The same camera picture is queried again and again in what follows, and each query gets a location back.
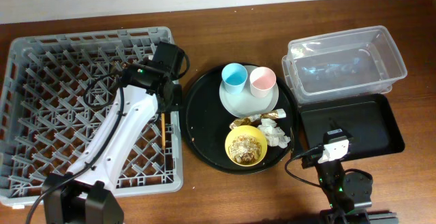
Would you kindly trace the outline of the wooden chopstick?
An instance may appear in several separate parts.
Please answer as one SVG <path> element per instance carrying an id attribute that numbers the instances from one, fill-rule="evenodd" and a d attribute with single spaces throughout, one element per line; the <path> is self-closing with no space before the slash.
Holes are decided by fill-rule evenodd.
<path id="1" fill-rule="evenodd" d="M 161 145 L 164 153 L 166 149 L 166 118 L 164 113 L 161 113 Z"/>

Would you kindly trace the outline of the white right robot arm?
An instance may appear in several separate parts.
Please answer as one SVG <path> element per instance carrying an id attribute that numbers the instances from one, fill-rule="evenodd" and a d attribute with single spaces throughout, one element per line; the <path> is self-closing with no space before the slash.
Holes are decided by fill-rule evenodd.
<path id="1" fill-rule="evenodd" d="M 333 129 L 323 135 L 322 155 L 316 160 L 320 186 L 326 194 L 331 207 L 347 213 L 354 209 L 351 197 L 345 194 L 343 180 L 345 170 L 341 159 L 348 154 L 352 136 L 344 129 Z"/>

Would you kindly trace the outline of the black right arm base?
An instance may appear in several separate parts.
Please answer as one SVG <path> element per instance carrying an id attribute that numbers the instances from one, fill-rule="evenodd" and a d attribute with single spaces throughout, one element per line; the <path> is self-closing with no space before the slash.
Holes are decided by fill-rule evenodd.
<path id="1" fill-rule="evenodd" d="M 343 180 L 345 194 L 354 202 L 354 209 L 344 213 L 331 207 L 320 212 L 319 222 L 322 224 L 399 224 L 394 212 L 369 213 L 372 206 L 371 194 L 373 177 L 367 172 L 357 169 L 345 170 Z"/>

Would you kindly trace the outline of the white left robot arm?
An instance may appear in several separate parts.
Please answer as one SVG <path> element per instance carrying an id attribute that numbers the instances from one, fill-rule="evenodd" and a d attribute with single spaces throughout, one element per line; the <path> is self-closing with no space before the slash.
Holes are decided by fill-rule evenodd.
<path id="1" fill-rule="evenodd" d="M 145 125 L 158 113 L 180 109 L 182 66 L 190 66 L 185 51 L 160 42 L 152 59 L 112 72 L 116 95 L 107 102 L 108 115 L 66 174 L 47 177 L 26 222 L 43 203 L 47 223 L 122 223 L 113 193 L 121 170 Z"/>

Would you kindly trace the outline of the light blue cup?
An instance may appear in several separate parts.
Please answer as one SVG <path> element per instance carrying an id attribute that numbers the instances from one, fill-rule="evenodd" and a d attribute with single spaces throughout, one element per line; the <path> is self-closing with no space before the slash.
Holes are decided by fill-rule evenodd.
<path id="1" fill-rule="evenodd" d="M 243 65 L 230 63 L 223 68 L 221 78 L 224 82 L 225 90 L 230 94 L 236 95 L 244 89 L 248 72 Z"/>

